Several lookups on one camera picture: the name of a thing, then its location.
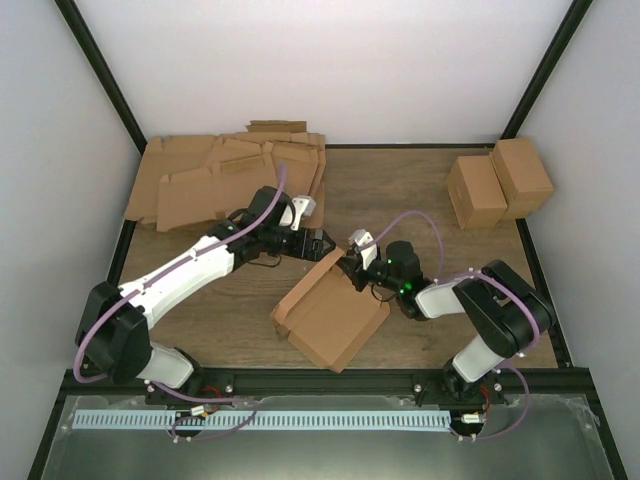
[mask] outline cardboard flap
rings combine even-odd
[[[291,132],[299,133],[307,131],[307,122],[295,120],[251,120],[247,125],[248,132]]]
[[[278,185],[273,159],[268,153],[217,162],[211,168],[214,172],[216,211],[226,215],[238,208],[246,208],[258,189]]]
[[[234,173],[239,172],[240,170],[246,170],[247,168],[260,167],[263,165],[264,157],[260,155],[257,157],[247,157],[220,162],[220,171],[222,173]]]
[[[162,150],[165,153],[202,153],[211,150],[215,140],[214,135],[171,136],[162,141]]]
[[[311,152],[317,155],[317,149],[303,144],[273,142],[271,154],[274,157],[288,158],[291,160],[309,161],[312,159]]]
[[[324,175],[325,168],[327,167],[327,156],[324,150],[314,152],[314,155],[317,155],[318,157],[318,166],[316,167],[316,172],[313,175],[313,180],[311,181],[311,188],[309,189],[309,195],[313,198],[318,194],[318,187],[320,186],[322,176]]]
[[[144,153],[162,153],[162,137],[153,137],[149,140]]]
[[[243,140],[253,143],[264,142],[290,142],[293,134],[289,132],[240,132],[234,137],[236,140]]]
[[[344,255],[344,251],[336,248],[326,257],[316,263],[302,280],[287,295],[280,300],[278,305],[271,312],[271,318],[274,322],[284,325],[286,317],[291,310],[299,303],[310,291],[316,283],[329,271],[331,267]]]
[[[158,188],[157,230],[167,230],[215,218],[211,172],[197,168],[163,175]]]

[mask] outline purple tube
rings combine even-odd
[[[284,189],[284,183],[285,183],[286,179],[287,179],[287,167],[284,164],[282,164],[282,166],[280,167],[280,172],[279,172],[278,189],[277,189],[276,194],[274,195],[273,199],[271,200],[271,203],[269,204],[267,209],[262,213],[262,215],[260,215],[256,219],[255,222],[253,222],[251,225],[249,225],[244,230],[241,230],[241,231],[239,231],[237,233],[234,233],[230,237],[225,238],[224,240],[222,240],[221,242],[214,243],[213,245],[210,245],[209,247],[206,247],[206,248],[203,248],[202,250],[197,251],[196,252],[196,256],[202,255],[203,253],[210,252],[211,250],[215,250],[216,248],[220,248],[220,247],[223,247],[223,246],[225,246],[225,245],[227,245],[227,244],[229,244],[231,242],[234,242],[237,239],[243,237],[247,233],[249,233],[252,230],[254,230],[256,227],[258,227],[258,225],[260,225],[263,222],[263,220],[265,218],[267,218],[267,216],[271,213],[273,208],[276,206],[276,203],[280,199],[280,195],[282,195],[282,191]],[[180,268],[181,266],[189,263],[191,260],[192,260],[191,257],[185,257],[182,260],[180,260],[179,262],[176,262],[173,265],[170,265],[169,267],[167,267],[163,271],[159,272],[155,277],[153,277],[150,280],[148,280],[144,284],[144,287],[145,288],[149,288],[154,283],[156,283],[158,280],[164,278],[169,273],[171,273],[174,270]],[[101,373],[100,375],[95,375],[93,377],[88,377],[88,378],[85,378],[85,377],[82,376],[82,373],[80,372],[80,367],[82,365],[82,360],[84,359],[84,353],[87,350],[87,346],[89,345],[89,342],[91,342],[91,340],[95,336],[96,332],[98,330],[100,330],[100,328],[105,323],[107,323],[107,321],[120,308],[122,308],[127,302],[129,302],[131,299],[133,299],[139,293],[140,292],[138,290],[134,290],[133,292],[131,292],[130,294],[128,294],[124,298],[118,300],[110,309],[108,309],[106,312],[104,312],[104,314],[98,319],[98,321],[96,323],[93,324],[93,326],[89,329],[87,334],[84,336],[84,338],[82,339],[82,342],[80,342],[80,346],[78,347],[78,351],[76,352],[76,356],[75,356],[75,358],[73,360],[73,376],[74,376],[74,378],[76,379],[77,382],[79,382],[79,383],[92,383],[92,382],[97,382],[98,380],[103,380],[103,379],[107,378],[107,374],[105,374],[105,373]]]
[[[409,215],[420,215],[422,218],[424,218],[427,222],[429,222],[429,225],[431,225],[431,228],[433,229],[433,233],[436,234],[436,240],[438,241],[438,248],[440,249],[440,264],[438,265],[438,271],[436,272],[436,275],[434,278],[440,278],[440,274],[442,273],[442,269],[444,268],[444,247],[442,245],[442,237],[440,236],[440,232],[438,231],[438,227],[436,226],[436,223],[433,221],[433,219],[427,215],[426,213],[420,211],[420,210],[408,210],[406,212],[404,212],[401,215],[398,215],[389,225],[387,225],[387,228],[385,228],[382,233],[380,233],[380,235],[378,235],[376,238],[373,239],[373,241],[363,245],[362,247],[360,247],[360,250],[366,250],[367,248],[369,248],[370,246],[378,243],[380,240],[382,240],[384,238],[384,236],[389,233],[391,231],[391,229],[393,227],[396,226],[396,224],[404,219],[405,217],[408,217]]]

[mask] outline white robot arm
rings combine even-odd
[[[262,252],[318,261],[335,248],[324,231],[300,227],[313,213],[315,201],[308,196],[289,199],[285,194],[250,234],[218,245],[260,217],[274,195],[275,189],[263,187],[239,219],[236,215],[216,223],[193,247],[148,275],[119,288],[106,282],[97,285],[89,294],[77,344],[107,309],[126,297],[131,299],[90,340],[85,352],[89,359],[114,383],[141,378],[171,388],[185,385],[197,363],[186,353],[149,339],[149,331],[169,310]]]

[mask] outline white wall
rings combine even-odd
[[[79,0],[149,136],[309,120],[331,143],[493,142],[570,0]]]
[[[638,2],[593,2],[521,132],[557,187],[531,218],[536,249],[629,478],[640,478],[638,24]]]
[[[54,2],[2,2],[0,478],[26,478],[136,151]]]

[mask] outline wooden work surface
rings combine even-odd
[[[481,267],[500,258],[531,283],[515,222],[492,229],[461,231],[446,189],[446,177],[461,155],[484,149],[339,149],[327,151],[325,230],[343,249],[358,228],[374,236],[397,215],[420,209],[435,220],[445,248],[444,275]],[[122,282],[139,278],[191,247],[207,225],[158,233],[138,225]],[[401,221],[381,242],[408,240],[422,270],[432,277],[438,246],[420,217]],[[269,314],[313,264],[283,258],[278,268],[245,265],[217,280],[169,312],[152,331],[153,340],[191,354],[204,366],[313,367],[286,339],[279,338]],[[391,302],[391,315],[351,361],[358,368],[439,368],[475,335],[466,315],[416,322]],[[548,336],[516,362],[555,367]]]

